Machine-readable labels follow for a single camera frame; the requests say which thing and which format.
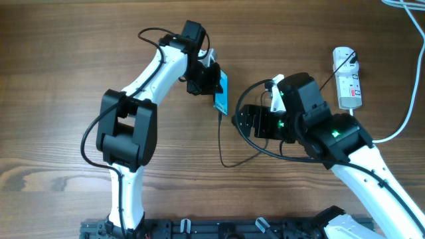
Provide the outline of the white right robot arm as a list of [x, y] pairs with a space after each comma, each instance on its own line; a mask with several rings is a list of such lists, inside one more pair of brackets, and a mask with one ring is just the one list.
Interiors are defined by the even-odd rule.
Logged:
[[320, 163], [345, 183], [362, 202], [387, 238], [423, 238], [424, 213], [386, 166], [378, 147], [366, 129], [349, 114], [332, 114], [316, 81], [306, 72], [292, 74], [276, 84], [274, 97], [285, 110], [276, 116], [263, 115], [236, 103], [232, 122], [253, 148], [271, 153], [253, 143], [246, 120], [266, 125], [266, 137], [303, 146], [306, 157], [277, 156], [302, 163]]

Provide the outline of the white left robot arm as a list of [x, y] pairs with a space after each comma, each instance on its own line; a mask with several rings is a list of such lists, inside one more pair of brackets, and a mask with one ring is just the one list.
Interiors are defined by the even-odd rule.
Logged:
[[112, 180], [112, 209], [106, 232], [116, 238], [141, 238], [146, 231], [142, 205], [143, 170], [157, 145], [158, 107], [174, 83], [186, 83], [194, 96], [221, 94], [220, 66], [202, 24], [186, 21], [181, 33], [167, 31], [154, 43], [155, 56], [145, 70], [121, 91], [102, 96], [96, 148], [102, 152]]

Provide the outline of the blue screen smartphone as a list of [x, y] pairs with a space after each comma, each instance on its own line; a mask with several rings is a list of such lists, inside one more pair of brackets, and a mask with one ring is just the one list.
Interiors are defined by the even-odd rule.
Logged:
[[224, 115], [228, 115], [228, 76], [221, 70], [220, 71], [220, 86], [222, 93], [214, 95], [214, 108]]

